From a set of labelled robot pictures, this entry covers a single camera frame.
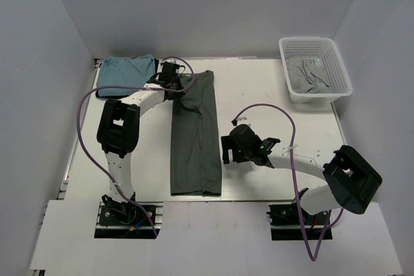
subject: dark green fabric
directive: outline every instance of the dark green fabric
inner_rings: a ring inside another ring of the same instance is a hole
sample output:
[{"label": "dark green fabric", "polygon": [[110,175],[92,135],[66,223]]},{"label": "dark green fabric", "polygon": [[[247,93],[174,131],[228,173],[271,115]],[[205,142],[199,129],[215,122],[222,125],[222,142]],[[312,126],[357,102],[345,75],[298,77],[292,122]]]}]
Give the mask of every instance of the dark green fabric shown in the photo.
[{"label": "dark green fabric", "polygon": [[[191,76],[182,76],[185,86]],[[173,103],[171,195],[221,195],[221,158],[214,73],[197,74],[193,87]]]}]

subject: teal folded towel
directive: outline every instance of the teal folded towel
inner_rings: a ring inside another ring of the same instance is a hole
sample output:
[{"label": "teal folded towel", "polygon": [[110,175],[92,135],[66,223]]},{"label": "teal folded towel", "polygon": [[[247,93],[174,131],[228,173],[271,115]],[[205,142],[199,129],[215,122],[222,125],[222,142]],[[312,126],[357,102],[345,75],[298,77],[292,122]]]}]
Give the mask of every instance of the teal folded towel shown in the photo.
[{"label": "teal folded towel", "polygon": [[[155,61],[151,54],[124,59],[108,56],[101,66],[96,86],[121,85],[123,87],[143,87],[155,73]],[[128,96],[136,92],[125,89],[102,89],[99,97]]]}]

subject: white label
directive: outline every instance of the white label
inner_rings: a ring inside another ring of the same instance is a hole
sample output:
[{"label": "white label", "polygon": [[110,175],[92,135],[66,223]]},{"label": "white label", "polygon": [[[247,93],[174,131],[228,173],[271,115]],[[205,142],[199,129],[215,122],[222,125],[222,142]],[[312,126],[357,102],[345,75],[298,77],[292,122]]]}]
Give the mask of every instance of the white label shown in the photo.
[{"label": "white label", "polygon": [[316,65],[316,66],[320,65],[319,58],[310,58],[309,62],[313,65]]}]

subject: white laundry basket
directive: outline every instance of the white laundry basket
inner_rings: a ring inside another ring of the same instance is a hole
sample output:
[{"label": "white laundry basket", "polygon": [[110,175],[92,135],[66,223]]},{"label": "white laundry basket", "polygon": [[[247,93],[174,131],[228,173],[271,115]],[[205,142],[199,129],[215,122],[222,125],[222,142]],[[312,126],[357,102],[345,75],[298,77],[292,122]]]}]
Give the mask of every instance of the white laundry basket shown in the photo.
[{"label": "white laundry basket", "polygon": [[[279,48],[291,101],[295,103],[315,101],[332,102],[339,97],[352,94],[352,86],[345,65],[332,39],[323,37],[282,38],[279,40]],[[323,94],[300,94],[294,92],[290,85],[286,66],[286,59],[290,56],[319,59],[327,72],[332,92]]]}]

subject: tabletop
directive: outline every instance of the tabletop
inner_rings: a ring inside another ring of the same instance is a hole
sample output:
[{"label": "tabletop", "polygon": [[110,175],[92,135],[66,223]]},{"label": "tabletop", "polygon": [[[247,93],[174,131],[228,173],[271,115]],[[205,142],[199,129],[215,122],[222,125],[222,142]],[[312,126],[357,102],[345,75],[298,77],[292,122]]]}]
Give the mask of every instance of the tabletop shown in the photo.
[{"label": "tabletop", "polygon": [[[231,120],[253,103],[271,103],[285,109],[296,124],[296,141],[301,147],[333,151],[342,137],[329,103],[293,104],[289,99],[280,59],[189,59],[195,72],[214,72],[219,136],[233,129]],[[105,155],[96,141],[104,100],[94,95],[88,103],[82,135],[89,152],[102,165]],[[246,123],[262,139],[290,141],[292,126],[286,116],[269,107],[246,111]],[[294,197],[292,173],[288,169],[269,169],[253,163],[222,164],[221,196],[171,196],[169,159],[172,102],[166,101],[146,112],[140,119],[140,136],[131,157],[132,182],[139,202],[165,201],[288,201]],[[298,172],[299,189],[325,182]],[[109,179],[75,148],[69,169],[65,199],[99,198],[109,190]]]}]

